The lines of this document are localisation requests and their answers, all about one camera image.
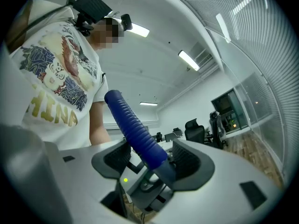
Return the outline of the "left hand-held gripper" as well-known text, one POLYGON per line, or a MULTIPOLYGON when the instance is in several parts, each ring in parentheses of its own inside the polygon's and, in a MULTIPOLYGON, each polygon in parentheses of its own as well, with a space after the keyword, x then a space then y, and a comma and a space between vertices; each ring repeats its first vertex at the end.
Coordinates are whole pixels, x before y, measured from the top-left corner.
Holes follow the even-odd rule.
POLYGON ((173 191, 142 161, 126 165, 120 184, 129 201, 144 213, 159 212, 172 198, 173 191))

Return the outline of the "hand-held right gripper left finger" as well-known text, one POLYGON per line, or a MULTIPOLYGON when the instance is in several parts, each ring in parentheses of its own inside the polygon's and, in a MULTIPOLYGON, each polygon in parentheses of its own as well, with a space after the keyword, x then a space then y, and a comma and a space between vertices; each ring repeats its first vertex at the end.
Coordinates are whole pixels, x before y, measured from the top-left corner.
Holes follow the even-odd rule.
POLYGON ((115 191, 120 174, 106 165, 104 157, 123 146, 124 140, 72 150, 58 150, 46 142, 46 154, 55 181, 69 208, 72 224, 131 224, 101 204, 115 191))

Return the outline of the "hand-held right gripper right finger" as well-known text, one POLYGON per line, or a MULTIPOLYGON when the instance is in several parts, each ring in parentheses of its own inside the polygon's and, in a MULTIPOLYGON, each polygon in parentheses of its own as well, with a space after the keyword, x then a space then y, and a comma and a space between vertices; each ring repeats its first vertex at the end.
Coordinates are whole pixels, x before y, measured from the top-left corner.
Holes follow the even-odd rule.
POLYGON ((146 224, 258 224, 282 191, 244 158, 224 150, 175 139, 174 180, 157 170, 173 191, 168 203, 146 224))

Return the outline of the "blue mop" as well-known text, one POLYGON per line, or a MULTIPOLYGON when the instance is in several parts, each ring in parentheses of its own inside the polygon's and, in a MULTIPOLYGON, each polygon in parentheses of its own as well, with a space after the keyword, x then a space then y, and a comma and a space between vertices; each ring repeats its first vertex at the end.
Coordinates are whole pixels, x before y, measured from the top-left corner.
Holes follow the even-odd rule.
POLYGON ((168 154, 150 135, 120 91, 108 91, 104 99, 126 141, 138 154, 145 166, 153 171, 170 189, 173 189, 176 172, 168 160, 168 154))

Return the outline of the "person's left forearm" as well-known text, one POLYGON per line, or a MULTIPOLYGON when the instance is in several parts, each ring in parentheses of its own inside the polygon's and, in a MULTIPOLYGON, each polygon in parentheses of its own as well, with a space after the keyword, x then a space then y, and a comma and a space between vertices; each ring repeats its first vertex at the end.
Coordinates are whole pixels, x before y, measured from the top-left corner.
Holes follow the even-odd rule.
POLYGON ((110 142, 110 137, 103 123, 103 106, 104 102, 94 102, 89 111, 90 131, 89 139, 91 145, 99 145, 110 142))

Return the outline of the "person's right forearm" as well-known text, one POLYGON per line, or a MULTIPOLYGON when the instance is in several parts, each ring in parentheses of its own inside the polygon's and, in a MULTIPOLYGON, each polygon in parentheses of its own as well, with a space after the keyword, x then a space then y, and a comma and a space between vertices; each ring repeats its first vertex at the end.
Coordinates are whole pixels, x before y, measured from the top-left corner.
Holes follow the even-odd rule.
POLYGON ((20 36, 16 41, 14 41, 14 39, 16 36, 19 35, 21 31, 23 31, 28 26, 32 4, 33 0, 28 0, 20 15, 17 16, 15 20, 12 22, 11 27, 6 34, 5 43, 7 45, 9 53, 14 52, 25 41, 25 33, 22 36, 20 36))

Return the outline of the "long white desk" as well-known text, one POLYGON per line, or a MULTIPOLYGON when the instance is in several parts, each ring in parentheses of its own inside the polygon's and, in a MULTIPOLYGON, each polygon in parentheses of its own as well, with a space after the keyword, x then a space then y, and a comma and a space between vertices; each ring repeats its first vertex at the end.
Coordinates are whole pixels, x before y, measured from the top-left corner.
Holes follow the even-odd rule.
POLYGON ((197 143, 193 141, 186 140, 185 136, 176 138, 174 140, 170 140, 169 142, 161 141, 157 143, 166 153, 170 154, 170 150, 173 149, 174 144, 184 144, 185 146, 191 147, 196 150, 202 150, 203 147, 207 147, 207 145, 203 143, 197 143))

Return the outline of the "black desk monitor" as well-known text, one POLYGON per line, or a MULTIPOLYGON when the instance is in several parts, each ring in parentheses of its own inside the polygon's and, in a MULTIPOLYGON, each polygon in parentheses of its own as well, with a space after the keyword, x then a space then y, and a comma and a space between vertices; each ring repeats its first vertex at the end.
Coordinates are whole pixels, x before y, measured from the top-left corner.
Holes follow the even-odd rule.
POLYGON ((170 142, 171 140, 180 138, 182 136, 183 136, 182 131, 179 128, 174 128, 171 133, 166 134, 164 137, 166 142, 170 142))

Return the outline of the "plastic-covered office chair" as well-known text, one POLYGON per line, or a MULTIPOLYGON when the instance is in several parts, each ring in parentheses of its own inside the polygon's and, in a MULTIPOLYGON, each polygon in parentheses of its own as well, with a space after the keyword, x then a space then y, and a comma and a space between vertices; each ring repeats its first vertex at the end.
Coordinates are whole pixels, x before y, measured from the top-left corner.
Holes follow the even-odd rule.
POLYGON ((228 145, 226 142, 226 131, 221 121, 220 113, 213 111, 209 115, 209 125, 211 128, 214 146, 218 149, 223 149, 228 145))

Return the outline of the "black office chair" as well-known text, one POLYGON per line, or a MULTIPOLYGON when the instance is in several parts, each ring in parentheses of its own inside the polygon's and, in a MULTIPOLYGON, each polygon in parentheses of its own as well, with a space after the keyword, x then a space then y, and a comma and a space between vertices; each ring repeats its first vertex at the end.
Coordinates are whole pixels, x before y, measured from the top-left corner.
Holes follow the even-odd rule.
POLYGON ((201 144, 211 143, 209 132, 205 131, 204 126, 197 123, 197 119, 192 119, 185 124, 185 138, 201 144))

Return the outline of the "dark glass door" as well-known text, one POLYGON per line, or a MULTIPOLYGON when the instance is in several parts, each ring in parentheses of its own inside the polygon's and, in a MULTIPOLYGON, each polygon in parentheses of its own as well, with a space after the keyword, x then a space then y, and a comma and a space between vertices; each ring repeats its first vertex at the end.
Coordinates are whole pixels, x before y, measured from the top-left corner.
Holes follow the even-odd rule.
POLYGON ((233 89, 211 102, 221 117, 221 122, 226 133, 236 132, 248 127, 244 110, 233 89))

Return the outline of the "white printed t-shirt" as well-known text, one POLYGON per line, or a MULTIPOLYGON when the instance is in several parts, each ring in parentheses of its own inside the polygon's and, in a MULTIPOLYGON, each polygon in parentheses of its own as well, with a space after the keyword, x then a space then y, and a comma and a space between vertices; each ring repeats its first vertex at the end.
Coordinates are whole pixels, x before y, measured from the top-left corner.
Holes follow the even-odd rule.
POLYGON ((71 23, 69 7, 33 0, 28 24, 49 11, 54 14, 31 28, 11 53, 34 92, 21 125, 60 150, 87 147, 89 111, 94 102, 104 102, 106 75, 95 50, 71 23))

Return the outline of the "ceiling air vent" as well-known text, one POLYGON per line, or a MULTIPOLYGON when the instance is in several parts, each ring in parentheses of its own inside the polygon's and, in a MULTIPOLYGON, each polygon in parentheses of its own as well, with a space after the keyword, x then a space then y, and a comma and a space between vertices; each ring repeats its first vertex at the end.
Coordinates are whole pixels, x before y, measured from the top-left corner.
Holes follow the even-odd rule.
POLYGON ((202 78, 206 78, 219 68, 210 51, 204 48, 199 42, 195 43, 190 50, 189 55, 199 66, 198 73, 202 78))

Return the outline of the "wide white venetian blind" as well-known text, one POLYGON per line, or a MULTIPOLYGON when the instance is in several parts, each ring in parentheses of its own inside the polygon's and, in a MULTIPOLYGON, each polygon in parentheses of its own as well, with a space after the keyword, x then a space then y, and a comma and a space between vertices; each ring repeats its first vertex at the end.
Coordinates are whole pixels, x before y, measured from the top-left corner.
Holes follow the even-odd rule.
POLYGON ((299 128, 299 38, 275 0, 185 0, 205 25, 221 28, 221 14, 230 40, 243 50, 268 79, 285 127, 299 128))

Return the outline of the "frosted glass wall panel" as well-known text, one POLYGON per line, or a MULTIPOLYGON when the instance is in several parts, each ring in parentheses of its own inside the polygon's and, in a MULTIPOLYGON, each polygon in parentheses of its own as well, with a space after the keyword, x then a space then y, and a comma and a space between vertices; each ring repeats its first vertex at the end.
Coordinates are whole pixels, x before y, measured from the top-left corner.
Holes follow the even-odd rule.
POLYGON ((284 132, 278 105, 267 80, 256 67, 229 67, 222 63, 231 79, 252 131, 270 149, 274 160, 282 166, 284 132))

